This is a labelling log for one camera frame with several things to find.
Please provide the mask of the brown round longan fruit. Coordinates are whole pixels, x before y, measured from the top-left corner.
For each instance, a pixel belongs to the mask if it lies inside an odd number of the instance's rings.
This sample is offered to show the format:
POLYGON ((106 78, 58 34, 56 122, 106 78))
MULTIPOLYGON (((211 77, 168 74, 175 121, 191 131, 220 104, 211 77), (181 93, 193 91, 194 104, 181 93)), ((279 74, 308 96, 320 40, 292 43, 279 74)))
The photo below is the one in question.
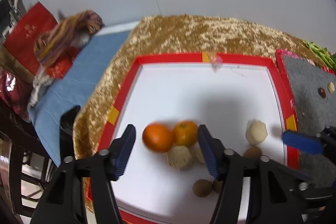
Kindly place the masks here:
POLYGON ((253 146, 244 152, 243 157, 246 159, 260 159, 262 155, 262 150, 259 147, 253 146))

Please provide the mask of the elongated dark red jujube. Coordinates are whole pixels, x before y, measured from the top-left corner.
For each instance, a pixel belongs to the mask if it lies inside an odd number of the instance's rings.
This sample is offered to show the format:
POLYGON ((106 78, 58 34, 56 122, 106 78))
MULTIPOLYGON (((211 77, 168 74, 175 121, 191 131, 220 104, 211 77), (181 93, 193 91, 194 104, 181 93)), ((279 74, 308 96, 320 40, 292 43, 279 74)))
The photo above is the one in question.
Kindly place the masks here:
POLYGON ((326 98, 326 92, 324 88, 318 88, 318 94, 322 97, 322 98, 326 98))

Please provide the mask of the beige hexagonal cake block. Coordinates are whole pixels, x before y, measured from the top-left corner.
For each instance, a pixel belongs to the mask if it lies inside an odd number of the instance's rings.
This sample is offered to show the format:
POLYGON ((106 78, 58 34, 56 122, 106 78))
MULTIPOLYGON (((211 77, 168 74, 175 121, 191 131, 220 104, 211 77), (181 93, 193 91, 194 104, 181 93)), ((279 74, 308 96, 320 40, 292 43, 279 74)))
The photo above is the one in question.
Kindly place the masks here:
POLYGON ((245 137, 250 145, 262 143, 268 136, 266 124, 259 120, 250 123, 246 130, 245 137))

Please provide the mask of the orange tangerine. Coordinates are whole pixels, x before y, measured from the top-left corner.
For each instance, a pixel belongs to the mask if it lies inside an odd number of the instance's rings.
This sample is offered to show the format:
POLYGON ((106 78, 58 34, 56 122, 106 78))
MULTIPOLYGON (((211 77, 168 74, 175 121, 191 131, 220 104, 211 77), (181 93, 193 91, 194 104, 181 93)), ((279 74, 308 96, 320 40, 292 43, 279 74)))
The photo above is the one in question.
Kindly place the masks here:
POLYGON ((198 125, 193 121, 181 121, 173 128, 176 145, 193 146, 198 141, 198 125))
POLYGON ((174 143, 174 135, 164 124, 152 123, 143 130, 142 141, 151 151, 167 153, 174 143))

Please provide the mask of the round dark red jujube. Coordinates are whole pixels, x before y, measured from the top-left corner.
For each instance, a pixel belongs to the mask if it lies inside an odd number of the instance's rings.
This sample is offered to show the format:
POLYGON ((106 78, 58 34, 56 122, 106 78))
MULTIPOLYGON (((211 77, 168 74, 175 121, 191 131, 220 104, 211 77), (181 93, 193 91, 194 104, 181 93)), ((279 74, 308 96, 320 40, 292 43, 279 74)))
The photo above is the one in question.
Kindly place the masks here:
POLYGON ((222 191, 222 185, 223 185, 222 181, 213 180, 212 182, 213 191, 220 194, 222 191))

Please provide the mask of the small beige cake block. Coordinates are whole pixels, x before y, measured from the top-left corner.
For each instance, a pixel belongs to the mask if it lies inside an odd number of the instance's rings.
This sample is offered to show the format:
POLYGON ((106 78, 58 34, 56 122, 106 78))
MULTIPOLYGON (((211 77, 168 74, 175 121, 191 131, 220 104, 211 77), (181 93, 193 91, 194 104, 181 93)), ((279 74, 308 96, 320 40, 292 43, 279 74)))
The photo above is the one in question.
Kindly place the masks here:
POLYGON ((198 160, 200 163, 202 163, 202 164, 205 164, 205 163, 206 163, 206 162, 205 162, 205 158, 204 158, 204 156, 203 156, 203 153, 202 153, 202 150, 201 150, 200 147, 196 147, 196 148, 195 148, 195 156, 196 156, 197 160, 198 160))

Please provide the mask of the grey felt mat red-trimmed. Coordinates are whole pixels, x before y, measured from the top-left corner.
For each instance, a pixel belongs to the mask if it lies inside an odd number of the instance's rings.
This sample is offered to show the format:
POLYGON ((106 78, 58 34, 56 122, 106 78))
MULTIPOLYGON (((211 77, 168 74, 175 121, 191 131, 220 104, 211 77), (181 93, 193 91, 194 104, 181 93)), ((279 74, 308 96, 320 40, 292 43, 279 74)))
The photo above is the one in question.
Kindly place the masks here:
POLYGON ((328 84, 335 84, 335 75, 319 67, 314 61, 286 51, 276 51, 276 62, 291 106, 295 113, 297 130, 313 136, 325 126, 335 126, 335 92, 328 84), (324 88, 326 98, 318 94, 324 88))

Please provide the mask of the beige cake block centre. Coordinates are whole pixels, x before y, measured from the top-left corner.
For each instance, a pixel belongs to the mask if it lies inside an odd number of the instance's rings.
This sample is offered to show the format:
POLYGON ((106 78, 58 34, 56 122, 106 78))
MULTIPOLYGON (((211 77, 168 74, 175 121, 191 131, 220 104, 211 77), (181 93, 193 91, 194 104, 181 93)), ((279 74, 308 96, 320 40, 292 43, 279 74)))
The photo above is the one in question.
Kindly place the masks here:
POLYGON ((167 152, 167 163, 174 169, 184 170, 192 166, 193 157, 187 147, 176 145, 167 152))

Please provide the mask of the dark wooden chair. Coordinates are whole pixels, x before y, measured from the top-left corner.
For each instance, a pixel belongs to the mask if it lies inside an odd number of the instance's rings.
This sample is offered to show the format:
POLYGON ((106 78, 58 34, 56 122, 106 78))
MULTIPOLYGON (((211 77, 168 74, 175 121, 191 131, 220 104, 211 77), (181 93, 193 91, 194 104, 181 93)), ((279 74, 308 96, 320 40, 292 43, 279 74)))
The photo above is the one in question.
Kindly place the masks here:
POLYGON ((24 205, 22 200, 39 200, 22 194, 22 182, 38 186, 39 191, 44 192, 56 171, 56 165, 42 146, 34 127, 11 110, 1 109, 1 140, 1 193, 6 195, 14 214, 31 217, 34 208, 24 205), (22 166, 30 164, 33 154, 43 158, 41 175, 22 172, 22 166))

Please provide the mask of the red and white tray box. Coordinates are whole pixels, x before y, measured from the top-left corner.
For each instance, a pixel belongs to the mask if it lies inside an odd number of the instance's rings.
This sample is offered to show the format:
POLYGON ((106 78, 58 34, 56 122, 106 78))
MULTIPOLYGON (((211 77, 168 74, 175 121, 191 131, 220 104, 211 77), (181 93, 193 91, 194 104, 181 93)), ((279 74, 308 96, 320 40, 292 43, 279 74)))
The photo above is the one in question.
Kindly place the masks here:
POLYGON ((127 71, 112 104, 98 145, 108 148, 127 125, 136 129, 136 140, 125 173, 112 183, 121 217, 130 223, 209 223, 218 194, 193 194, 197 180, 210 180, 198 161, 185 170, 167 163, 166 155, 148 150, 142 132, 158 122, 174 127, 181 121, 207 126, 223 145, 243 154, 251 121, 266 124, 262 152, 271 159, 298 168, 299 152, 281 140, 286 129, 295 129, 285 85, 271 59, 220 54, 213 68, 205 53, 137 57, 127 71))

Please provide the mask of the green leafy vegetable bunch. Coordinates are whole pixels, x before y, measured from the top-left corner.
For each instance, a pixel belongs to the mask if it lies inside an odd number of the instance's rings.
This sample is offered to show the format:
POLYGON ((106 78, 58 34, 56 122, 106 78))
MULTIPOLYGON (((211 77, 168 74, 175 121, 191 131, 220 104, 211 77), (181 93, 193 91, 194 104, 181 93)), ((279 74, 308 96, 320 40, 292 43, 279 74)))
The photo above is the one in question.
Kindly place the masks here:
POLYGON ((325 65, 335 71, 336 62, 335 62, 335 53, 331 54, 327 48, 322 48, 315 44, 314 42, 304 42, 305 46, 311 50, 318 58, 320 58, 325 65))

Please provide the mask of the shiny red plastic bag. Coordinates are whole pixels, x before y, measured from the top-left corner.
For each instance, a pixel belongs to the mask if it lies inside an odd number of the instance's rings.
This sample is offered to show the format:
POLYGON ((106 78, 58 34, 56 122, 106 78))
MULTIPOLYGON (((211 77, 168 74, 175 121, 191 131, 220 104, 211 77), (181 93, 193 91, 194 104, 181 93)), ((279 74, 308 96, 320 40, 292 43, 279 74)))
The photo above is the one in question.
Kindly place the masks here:
POLYGON ((1 68, 1 98, 24 121, 28 122, 27 105, 33 86, 1 68))

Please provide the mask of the striped knitted scarf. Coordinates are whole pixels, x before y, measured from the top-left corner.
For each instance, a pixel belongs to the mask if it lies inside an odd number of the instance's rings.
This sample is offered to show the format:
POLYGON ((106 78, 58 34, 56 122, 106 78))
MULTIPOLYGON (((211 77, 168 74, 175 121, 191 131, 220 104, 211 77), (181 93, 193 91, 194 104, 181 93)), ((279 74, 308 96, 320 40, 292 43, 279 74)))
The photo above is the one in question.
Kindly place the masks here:
POLYGON ((52 30, 40 34, 34 45, 38 63, 48 68, 66 51, 80 32, 94 35, 102 29, 102 18, 93 10, 84 10, 68 16, 52 30))

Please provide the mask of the gold patterned tablecloth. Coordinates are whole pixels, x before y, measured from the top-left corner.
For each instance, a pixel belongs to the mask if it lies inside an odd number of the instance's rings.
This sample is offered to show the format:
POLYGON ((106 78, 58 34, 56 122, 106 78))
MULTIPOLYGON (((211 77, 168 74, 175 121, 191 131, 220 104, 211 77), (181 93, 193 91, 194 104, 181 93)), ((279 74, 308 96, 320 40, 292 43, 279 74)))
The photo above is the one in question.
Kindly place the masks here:
POLYGON ((254 22, 214 16, 147 16, 131 31, 113 54, 91 97, 73 126, 76 159, 92 156, 102 129, 128 70, 139 55, 161 53, 223 52, 276 59, 284 49, 322 68, 323 61, 305 45, 305 40, 254 22))

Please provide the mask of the red gift bag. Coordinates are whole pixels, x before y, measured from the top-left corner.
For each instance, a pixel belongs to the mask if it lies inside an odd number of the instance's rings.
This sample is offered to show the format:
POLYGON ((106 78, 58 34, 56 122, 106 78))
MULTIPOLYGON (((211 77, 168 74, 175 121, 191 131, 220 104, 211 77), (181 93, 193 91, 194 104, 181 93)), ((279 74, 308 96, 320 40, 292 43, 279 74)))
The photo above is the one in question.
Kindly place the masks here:
POLYGON ((40 67, 34 53, 34 45, 39 35, 52 30, 57 21, 54 16, 37 2, 16 24, 5 40, 5 49, 32 75, 40 67))

